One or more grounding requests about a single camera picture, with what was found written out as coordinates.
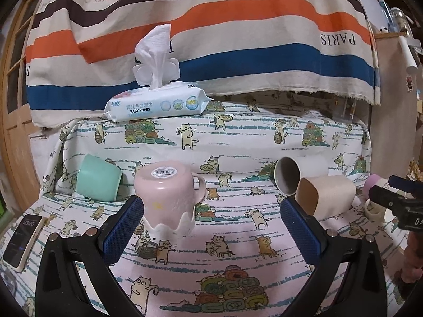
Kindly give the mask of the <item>right hand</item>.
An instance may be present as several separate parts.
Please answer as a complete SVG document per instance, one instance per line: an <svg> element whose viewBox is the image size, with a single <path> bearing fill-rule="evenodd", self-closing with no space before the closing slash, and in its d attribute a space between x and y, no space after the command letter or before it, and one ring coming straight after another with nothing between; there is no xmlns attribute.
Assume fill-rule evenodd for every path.
<svg viewBox="0 0 423 317"><path fill-rule="evenodd" d="M422 233L410 231L407 247L404 250L404 265L401 274L405 283L415 283L422 277L422 248Z"/></svg>

